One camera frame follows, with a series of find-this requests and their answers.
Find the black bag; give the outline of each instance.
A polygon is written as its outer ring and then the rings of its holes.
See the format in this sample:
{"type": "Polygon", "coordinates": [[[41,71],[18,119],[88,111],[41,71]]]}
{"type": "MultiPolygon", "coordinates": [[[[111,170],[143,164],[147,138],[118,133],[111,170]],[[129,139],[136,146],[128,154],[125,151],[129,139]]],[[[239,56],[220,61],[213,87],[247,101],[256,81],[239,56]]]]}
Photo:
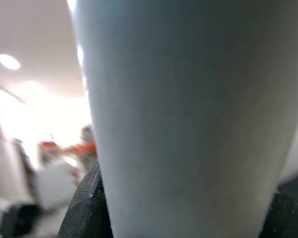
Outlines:
{"type": "Polygon", "coordinates": [[[0,235],[13,238],[31,232],[42,210],[37,205],[16,204],[9,207],[0,222],[0,235]]]}
{"type": "Polygon", "coordinates": [[[113,237],[98,162],[77,187],[57,237],[113,237]]]}

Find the ceiling light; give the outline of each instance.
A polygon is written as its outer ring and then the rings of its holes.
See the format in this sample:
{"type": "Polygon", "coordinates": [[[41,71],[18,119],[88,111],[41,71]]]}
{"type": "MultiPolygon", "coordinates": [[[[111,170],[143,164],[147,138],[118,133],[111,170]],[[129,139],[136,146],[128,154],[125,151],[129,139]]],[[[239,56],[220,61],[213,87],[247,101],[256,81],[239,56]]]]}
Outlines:
{"type": "Polygon", "coordinates": [[[20,63],[9,55],[0,55],[0,63],[2,63],[4,67],[11,70],[16,70],[21,67],[20,63]]]}

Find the black textured object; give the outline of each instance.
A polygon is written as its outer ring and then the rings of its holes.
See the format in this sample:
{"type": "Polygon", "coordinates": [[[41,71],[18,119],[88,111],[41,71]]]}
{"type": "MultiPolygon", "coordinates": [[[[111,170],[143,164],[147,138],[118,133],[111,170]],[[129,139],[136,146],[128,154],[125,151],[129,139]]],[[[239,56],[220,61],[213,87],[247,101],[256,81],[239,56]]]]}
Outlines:
{"type": "MultiPolygon", "coordinates": [[[[112,238],[110,220],[96,162],[79,184],[58,238],[112,238]]],[[[276,193],[259,238],[298,238],[298,204],[276,193]]]]}
{"type": "Polygon", "coordinates": [[[3,238],[19,237],[30,233],[42,210],[34,204],[15,204],[4,213],[0,223],[3,238]]]}
{"type": "Polygon", "coordinates": [[[298,238],[298,204],[276,193],[259,238],[298,238]]]}
{"type": "Polygon", "coordinates": [[[98,162],[77,187],[57,237],[113,237],[98,162]]]}

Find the blurry background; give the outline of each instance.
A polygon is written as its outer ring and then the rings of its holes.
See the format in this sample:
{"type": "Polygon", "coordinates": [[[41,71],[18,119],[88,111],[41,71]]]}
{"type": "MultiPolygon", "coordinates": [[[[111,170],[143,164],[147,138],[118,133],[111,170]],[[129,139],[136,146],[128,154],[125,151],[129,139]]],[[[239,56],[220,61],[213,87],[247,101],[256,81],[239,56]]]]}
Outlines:
{"type": "MultiPolygon", "coordinates": [[[[55,235],[97,158],[66,0],[0,0],[1,54],[20,66],[0,63],[0,198],[34,200],[46,214],[33,236],[55,235]]],[[[298,131],[280,185],[298,200],[298,131]]]]}

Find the white ceiling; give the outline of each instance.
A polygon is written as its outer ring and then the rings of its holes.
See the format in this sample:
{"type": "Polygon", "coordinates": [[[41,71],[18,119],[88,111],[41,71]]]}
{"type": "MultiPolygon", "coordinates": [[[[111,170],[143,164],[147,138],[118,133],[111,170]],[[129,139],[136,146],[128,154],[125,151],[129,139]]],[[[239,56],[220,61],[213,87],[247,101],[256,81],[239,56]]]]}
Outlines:
{"type": "Polygon", "coordinates": [[[0,54],[21,68],[0,64],[0,86],[24,98],[20,87],[35,81],[50,94],[82,97],[84,89],[66,0],[0,0],[0,54]]]}

